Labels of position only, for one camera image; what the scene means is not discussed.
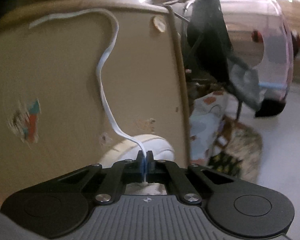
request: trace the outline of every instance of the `peeling paint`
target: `peeling paint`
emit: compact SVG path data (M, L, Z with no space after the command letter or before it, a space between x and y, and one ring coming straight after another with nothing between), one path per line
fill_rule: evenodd
M112 139L106 132L103 132L99 137L99 142L101 146L108 146L112 143Z
M8 126L23 142L36 143L39 139L38 116L41 113L39 100L36 99L33 103L23 107L21 103L19 105L19 109L8 121Z
M143 130L147 133L154 133L155 119L150 118L148 120L138 119L136 125L138 129Z

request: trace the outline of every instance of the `ribbed plastic surface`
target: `ribbed plastic surface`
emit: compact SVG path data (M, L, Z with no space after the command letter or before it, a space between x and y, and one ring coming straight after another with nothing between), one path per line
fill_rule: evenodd
M175 196L121 196L97 207L79 229L60 240L235 240L220 231L199 207L184 205ZM274 240L287 240L278 236Z

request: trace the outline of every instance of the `metal screw head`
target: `metal screw head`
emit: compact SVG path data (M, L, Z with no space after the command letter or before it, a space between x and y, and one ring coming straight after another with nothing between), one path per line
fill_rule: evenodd
M185 194L183 196L183 198L186 201L189 201L189 202L195 202L195 201L198 201L200 199L200 197L197 194L193 194L193 193Z
M111 196L108 194L96 195L96 200L99 202L108 202L110 199L111 199Z

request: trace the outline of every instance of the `circular pad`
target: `circular pad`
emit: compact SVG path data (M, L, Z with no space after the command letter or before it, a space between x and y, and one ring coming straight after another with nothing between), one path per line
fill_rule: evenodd
M267 214L271 210L271 203L264 197L245 195L234 201L234 207L244 215L258 217Z
M61 201L52 196L37 196L25 204L25 211L33 217L47 217L56 213L61 207Z

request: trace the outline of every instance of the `rug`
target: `rug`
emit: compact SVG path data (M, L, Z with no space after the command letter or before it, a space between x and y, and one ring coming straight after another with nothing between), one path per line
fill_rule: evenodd
M220 145L220 140L216 141L215 146L221 148L221 152L210 158L209 166L256 183L262 155L262 137L251 127L227 118L227 123L229 122L231 126L225 125L219 136L225 141L224 146Z

